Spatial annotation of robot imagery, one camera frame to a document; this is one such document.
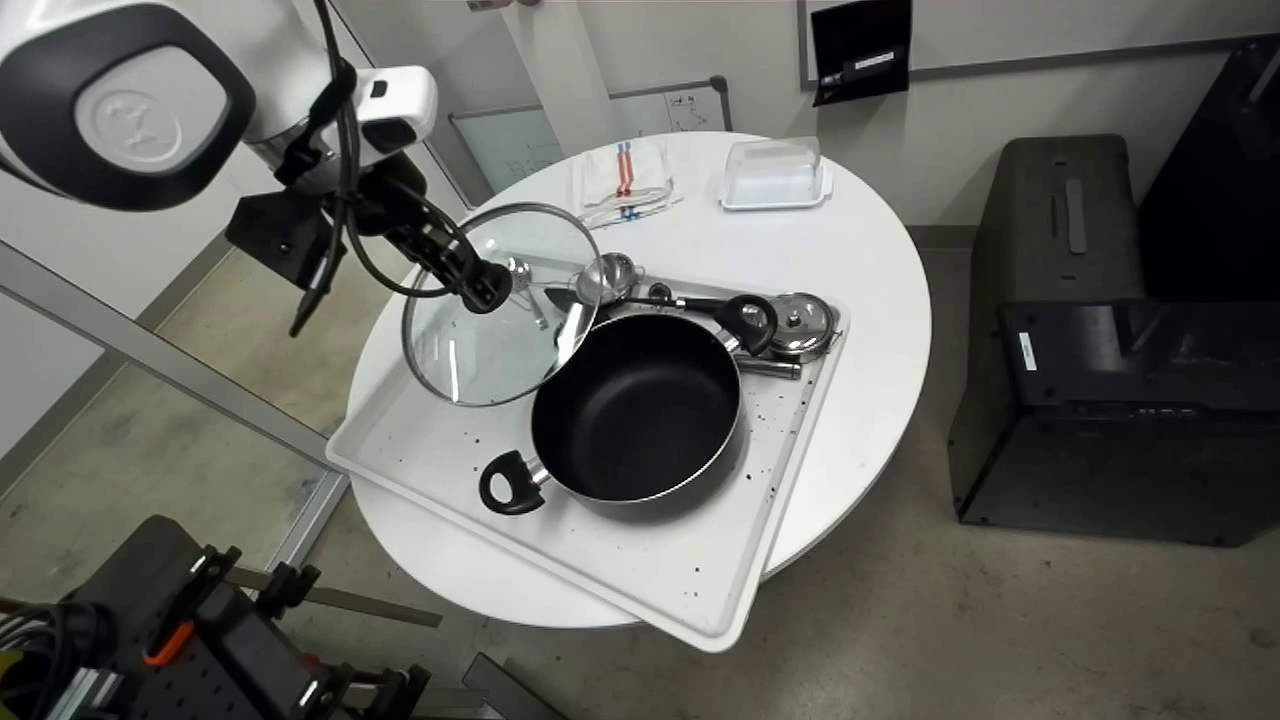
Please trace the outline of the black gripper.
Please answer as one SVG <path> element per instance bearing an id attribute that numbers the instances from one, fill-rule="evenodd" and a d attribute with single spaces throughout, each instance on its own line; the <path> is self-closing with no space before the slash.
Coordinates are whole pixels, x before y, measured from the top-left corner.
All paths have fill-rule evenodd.
<path id="1" fill-rule="evenodd" d="M 352 252 L 379 276 L 369 238 L 390 238 L 404 260 L 430 269 L 470 313 L 497 313 L 513 296 L 513 273 L 483 260 L 464 233 L 430 198 L 430 178 L 409 157 L 376 159 L 352 194 Z"/>

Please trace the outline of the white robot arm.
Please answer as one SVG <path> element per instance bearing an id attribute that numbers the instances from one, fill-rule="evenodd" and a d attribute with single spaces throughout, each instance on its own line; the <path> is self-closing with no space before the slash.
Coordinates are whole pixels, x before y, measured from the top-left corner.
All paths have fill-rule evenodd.
<path id="1" fill-rule="evenodd" d="M 198 198 L 239 153 L 274 184 L 227 238 L 319 304 L 371 238 L 430 273 L 426 296 L 473 313 L 513 276 L 430 198 L 409 159 L 440 112 L 420 65 L 341 49 L 332 0 L 0 0 L 3 170 L 93 208 Z"/>

